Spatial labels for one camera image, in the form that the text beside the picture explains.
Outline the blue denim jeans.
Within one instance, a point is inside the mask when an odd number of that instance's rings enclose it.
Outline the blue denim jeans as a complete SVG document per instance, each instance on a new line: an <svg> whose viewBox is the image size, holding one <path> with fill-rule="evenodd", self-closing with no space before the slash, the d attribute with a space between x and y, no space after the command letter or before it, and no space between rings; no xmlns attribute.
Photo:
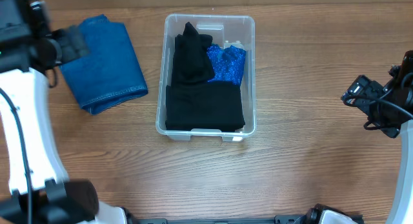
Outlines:
<svg viewBox="0 0 413 224"><path fill-rule="evenodd" d="M148 87L123 23L101 14L85 19L79 30L89 54L60 66L81 109L99 114L148 94Z"/></svg>

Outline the black garment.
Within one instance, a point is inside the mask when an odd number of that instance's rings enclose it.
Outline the black garment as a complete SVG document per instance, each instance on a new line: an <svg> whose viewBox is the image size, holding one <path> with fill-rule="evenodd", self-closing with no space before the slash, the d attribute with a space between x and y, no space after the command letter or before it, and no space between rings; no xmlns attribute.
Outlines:
<svg viewBox="0 0 413 224"><path fill-rule="evenodd" d="M207 50L213 38L186 23L175 38L171 84L166 87L167 130L218 129L234 132L244 127L241 85L209 82L215 76Z"/></svg>

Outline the sparkly blue green garment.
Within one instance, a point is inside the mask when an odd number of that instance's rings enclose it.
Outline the sparkly blue green garment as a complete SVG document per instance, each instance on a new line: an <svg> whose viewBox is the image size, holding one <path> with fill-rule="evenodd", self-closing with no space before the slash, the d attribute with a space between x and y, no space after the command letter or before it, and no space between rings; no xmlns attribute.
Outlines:
<svg viewBox="0 0 413 224"><path fill-rule="evenodd" d="M212 44L206 53L215 73L209 82L226 81L241 85L247 54L245 50L232 45L222 49L219 45Z"/></svg>

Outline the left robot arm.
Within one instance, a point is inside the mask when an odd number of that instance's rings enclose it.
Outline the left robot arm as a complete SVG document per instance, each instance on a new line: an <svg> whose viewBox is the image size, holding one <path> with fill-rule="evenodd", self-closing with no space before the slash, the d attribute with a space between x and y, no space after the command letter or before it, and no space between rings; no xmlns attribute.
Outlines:
<svg viewBox="0 0 413 224"><path fill-rule="evenodd" d="M87 55L77 27L51 30L44 2L1 0L1 121L11 196L1 217L11 223L128 223L121 207L98 199L86 179L70 180L56 149L48 112L48 71Z"/></svg>

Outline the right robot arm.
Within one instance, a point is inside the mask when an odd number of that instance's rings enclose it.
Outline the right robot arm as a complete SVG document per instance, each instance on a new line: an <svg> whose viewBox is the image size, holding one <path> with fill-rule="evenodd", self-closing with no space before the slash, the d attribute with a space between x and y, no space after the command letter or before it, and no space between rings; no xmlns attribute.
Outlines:
<svg viewBox="0 0 413 224"><path fill-rule="evenodd" d="M412 51L388 72L392 77L380 85L358 76L342 95L342 102L367 115L366 130L380 130L401 138L401 161L392 208L387 223L412 223Z"/></svg>

